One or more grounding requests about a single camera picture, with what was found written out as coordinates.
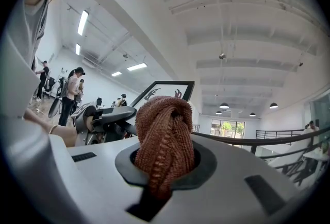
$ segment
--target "fluorescent light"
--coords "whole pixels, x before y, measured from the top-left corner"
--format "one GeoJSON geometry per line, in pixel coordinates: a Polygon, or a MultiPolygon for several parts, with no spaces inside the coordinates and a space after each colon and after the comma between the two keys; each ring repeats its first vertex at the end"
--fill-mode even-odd
{"type": "Polygon", "coordinates": [[[142,63],[142,64],[139,64],[139,65],[131,66],[131,67],[128,68],[128,70],[133,71],[133,70],[138,70],[139,68],[143,68],[143,67],[147,67],[147,65],[142,63]]]}
{"type": "Polygon", "coordinates": [[[87,17],[88,17],[88,12],[87,11],[83,11],[81,14],[81,18],[80,18],[80,22],[79,22],[79,27],[78,27],[78,34],[80,34],[81,36],[83,35],[83,30],[87,21],[87,17]]]}
{"type": "Polygon", "coordinates": [[[116,73],[113,73],[113,74],[111,74],[112,75],[112,77],[115,77],[115,76],[118,76],[118,75],[120,75],[121,74],[121,72],[116,72],[116,73]]]}
{"type": "Polygon", "coordinates": [[[76,44],[76,54],[80,55],[80,45],[76,44]]]}

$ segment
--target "table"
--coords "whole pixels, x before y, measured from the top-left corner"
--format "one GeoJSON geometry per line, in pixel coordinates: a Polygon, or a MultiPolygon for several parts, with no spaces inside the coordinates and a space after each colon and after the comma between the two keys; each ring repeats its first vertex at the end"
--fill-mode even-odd
{"type": "Polygon", "coordinates": [[[315,183],[315,181],[319,177],[322,162],[329,161],[330,157],[326,153],[322,153],[320,148],[316,148],[313,151],[304,153],[303,157],[311,158],[311,159],[314,159],[314,160],[318,161],[318,165],[317,165],[316,170],[315,170],[315,178],[314,178],[314,183],[315,183]]]}

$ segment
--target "black shirt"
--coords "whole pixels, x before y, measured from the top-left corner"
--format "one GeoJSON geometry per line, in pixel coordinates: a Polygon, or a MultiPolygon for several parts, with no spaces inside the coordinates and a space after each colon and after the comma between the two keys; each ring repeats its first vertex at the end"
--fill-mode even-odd
{"type": "Polygon", "coordinates": [[[40,74],[40,80],[46,80],[46,78],[47,78],[47,76],[48,76],[48,73],[49,73],[49,68],[47,67],[47,66],[45,66],[44,68],[43,68],[43,70],[45,70],[45,72],[42,72],[41,74],[40,74]]]}

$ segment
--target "white shirt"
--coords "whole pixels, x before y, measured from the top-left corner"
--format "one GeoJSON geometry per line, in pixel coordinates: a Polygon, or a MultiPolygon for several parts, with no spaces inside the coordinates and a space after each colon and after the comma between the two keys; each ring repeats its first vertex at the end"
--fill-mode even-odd
{"type": "Polygon", "coordinates": [[[77,77],[76,74],[73,74],[71,78],[68,80],[68,93],[67,93],[67,98],[74,100],[74,94],[70,93],[70,90],[73,90],[77,92],[79,86],[79,78],[77,77]]]}
{"type": "Polygon", "coordinates": [[[320,128],[317,127],[317,126],[315,126],[315,130],[313,130],[311,127],[308,127],[307,129],[305,129],[305,130],[303,131],[302,134],[307,134],[307,133],[315,132],[315,131],[318,131],[318,130],[320,130],[320,128]]]}

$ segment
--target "man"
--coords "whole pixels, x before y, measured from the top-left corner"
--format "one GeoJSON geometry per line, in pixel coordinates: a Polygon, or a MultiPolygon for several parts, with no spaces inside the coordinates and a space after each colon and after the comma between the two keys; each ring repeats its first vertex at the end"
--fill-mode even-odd
{"type": "Polygon", "coordinates": [[[75,69],[74,74],[68,80],[67,87],[64,91],[64,96],[62,97],[62,113],[58,124],[61,126],[66,126],[70,115],[71,108],[73,107],[74,96],[82,94],[82,91],[78,90],[80,77],[85,75],[82,67],[75,69]]]}
{"type": "Polygon", "coordinates": [[[43,64],[43,69],[36,72],[36,75],[40,74],[40,83],[39,83],[39,87],[38,87],[37,101],[41,101],[42,88],[46,83],[46,79],[47,79],[48,73],[50,71],[47,66],[47,61],[43,61],[42,64],[43,64]]]}
{"type": "Polygon", "coordinates": [[[117,107],[127,106],[126,94],[122,94],[121,96],[122,96],[122,99],[118,101],[117,107]]]}
{"type": "Polygon", "coordinates": [[[309,122],[309,128],[312,129],[313,131],[320,130],[319,127],[317,127],[317,126],[314,125],[314,122],[312,120],[309,122]]]}

